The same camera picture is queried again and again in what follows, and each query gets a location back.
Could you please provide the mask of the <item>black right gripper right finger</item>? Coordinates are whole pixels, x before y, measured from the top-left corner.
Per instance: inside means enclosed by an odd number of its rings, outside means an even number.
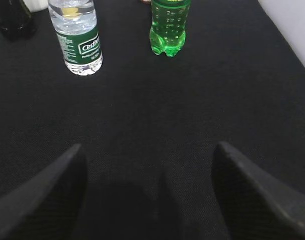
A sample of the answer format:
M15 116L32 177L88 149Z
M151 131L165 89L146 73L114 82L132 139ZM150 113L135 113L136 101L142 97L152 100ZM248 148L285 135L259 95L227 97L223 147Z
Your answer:
M305 195L219 142L211 179L232 240L305 240Z

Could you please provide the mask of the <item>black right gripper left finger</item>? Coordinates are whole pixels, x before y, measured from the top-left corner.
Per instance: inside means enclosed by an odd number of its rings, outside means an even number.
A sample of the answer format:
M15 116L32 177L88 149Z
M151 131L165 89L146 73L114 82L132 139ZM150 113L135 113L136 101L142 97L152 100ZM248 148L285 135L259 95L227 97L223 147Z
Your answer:
M0 240L68 240L88 187L88 163L74 144L39 174L0 198Z

